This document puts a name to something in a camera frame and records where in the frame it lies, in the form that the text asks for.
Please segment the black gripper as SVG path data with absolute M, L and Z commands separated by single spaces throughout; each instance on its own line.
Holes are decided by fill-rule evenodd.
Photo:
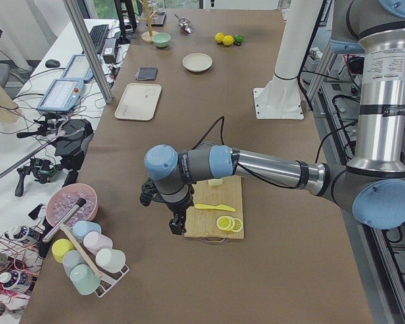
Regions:
M 156 203 L 165 203 L 165 200 L 159 194 L 152 179 L 148 178 L 141 185 L 140 203 L 148 207 L 152 201 Z M 181 236 L 186 232 L 186 213 L 174 213 L 173 218 L 169 221 L 169 228 L 172 234 Z

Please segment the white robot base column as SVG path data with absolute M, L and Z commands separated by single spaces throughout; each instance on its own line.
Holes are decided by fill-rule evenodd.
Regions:
M 323 8 L 322 0 L 291 2 L 273 77 L 265 87 L 254 89 L 257 119 L 304 118 L 299 74 Z

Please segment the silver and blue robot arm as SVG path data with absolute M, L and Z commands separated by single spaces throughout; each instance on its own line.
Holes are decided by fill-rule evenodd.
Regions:
M 364 70 L 355 154 L 345 166 L 308 164 L 224 144 L 177 152 L 161 144 L 144 157 L 148 180 L 140 202 L 172 211 L 171 231 L 185 232 L 193 185 L 227 176 L 254 176 L 323 197 L 375 229 L 405 222 L 405 1 L 336 1 L 331 34 L 335 52 L 362 49 Z

